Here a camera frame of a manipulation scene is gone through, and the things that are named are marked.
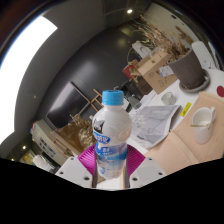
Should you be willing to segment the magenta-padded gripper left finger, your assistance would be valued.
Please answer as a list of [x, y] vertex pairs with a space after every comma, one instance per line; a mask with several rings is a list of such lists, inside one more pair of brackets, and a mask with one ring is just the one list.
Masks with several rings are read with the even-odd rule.
[[95, 188], [98, 179], [95, 146], [87, 148], [77, 157], [69, 157], [56, 176], [84, 188]]

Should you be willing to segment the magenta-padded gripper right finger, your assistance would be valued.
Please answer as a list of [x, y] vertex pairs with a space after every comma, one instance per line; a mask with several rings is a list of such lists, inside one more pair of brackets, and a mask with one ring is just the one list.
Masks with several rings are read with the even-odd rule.
[[166, 176], [165, 171], [152, 157], [145, 157], [129, 145], [125, 168], [125, 187], [139, 188]]

